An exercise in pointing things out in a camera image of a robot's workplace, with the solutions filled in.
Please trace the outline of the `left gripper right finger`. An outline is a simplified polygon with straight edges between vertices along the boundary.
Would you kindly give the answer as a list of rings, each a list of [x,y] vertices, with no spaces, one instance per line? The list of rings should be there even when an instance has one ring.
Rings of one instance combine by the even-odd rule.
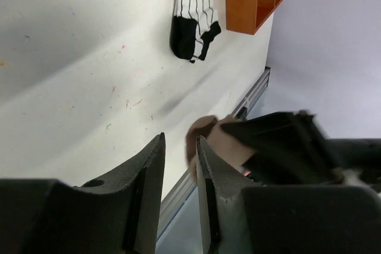
[[[196,141],[205,253],[379,253],[380,197],[363,186],[262,186]]]

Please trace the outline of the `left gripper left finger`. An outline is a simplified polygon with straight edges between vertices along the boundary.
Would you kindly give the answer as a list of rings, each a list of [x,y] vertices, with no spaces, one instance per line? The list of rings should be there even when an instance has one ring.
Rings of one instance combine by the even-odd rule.
[[[165,135],[84,185],[1,180],[2,253],[154,253]]]

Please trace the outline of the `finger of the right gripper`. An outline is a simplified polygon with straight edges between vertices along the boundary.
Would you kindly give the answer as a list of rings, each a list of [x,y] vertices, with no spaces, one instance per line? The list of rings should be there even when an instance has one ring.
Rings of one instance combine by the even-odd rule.
[[[343,160],[305,110],[274,112],[222,125],[254,154],[243,163],[248,178],[262,184],[341,184]]]

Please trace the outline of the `taupe sock maroon stripes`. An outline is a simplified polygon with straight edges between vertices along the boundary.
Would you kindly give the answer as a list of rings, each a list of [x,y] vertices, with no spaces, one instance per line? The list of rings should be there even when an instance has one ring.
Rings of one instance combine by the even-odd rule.
[[[238,169],[253,154],[253,148],[242,144],[235,137],[227,134],[221,128],[222,124],[241,122],[241,119],[228,115],[218,119],[215,115],[207,115],[197,119],[186,134],[186,160],[193,181],[197,182],[196,173],[196,139],[206,138],[213,151],[232,167]]]

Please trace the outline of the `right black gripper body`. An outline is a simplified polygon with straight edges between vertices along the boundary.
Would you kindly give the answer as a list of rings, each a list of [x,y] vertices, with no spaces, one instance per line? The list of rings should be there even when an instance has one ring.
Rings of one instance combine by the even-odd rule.
[[[328,139],[342,163],[343,183],[380,191],[380,139]]]

